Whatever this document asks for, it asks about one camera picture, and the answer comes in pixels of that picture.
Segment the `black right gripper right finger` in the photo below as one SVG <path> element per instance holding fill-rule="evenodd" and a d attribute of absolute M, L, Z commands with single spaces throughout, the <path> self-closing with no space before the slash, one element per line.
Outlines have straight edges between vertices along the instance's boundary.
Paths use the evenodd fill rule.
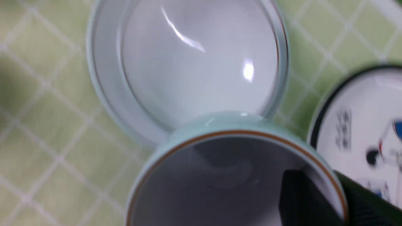
<path fill-rule="evenodd" d="M 348 226 L 401 226 L 401 209 L 335 171 L 345 192 L 349 209 Z"/>

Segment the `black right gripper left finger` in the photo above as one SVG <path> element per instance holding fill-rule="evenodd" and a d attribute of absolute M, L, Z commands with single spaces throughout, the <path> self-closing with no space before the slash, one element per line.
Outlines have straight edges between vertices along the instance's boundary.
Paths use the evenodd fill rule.
<path fill-rule="evenodd" d="M 279 212 L 283 226 L 344 225 L 318 187 L 300 170 L 283 173 Z"/>

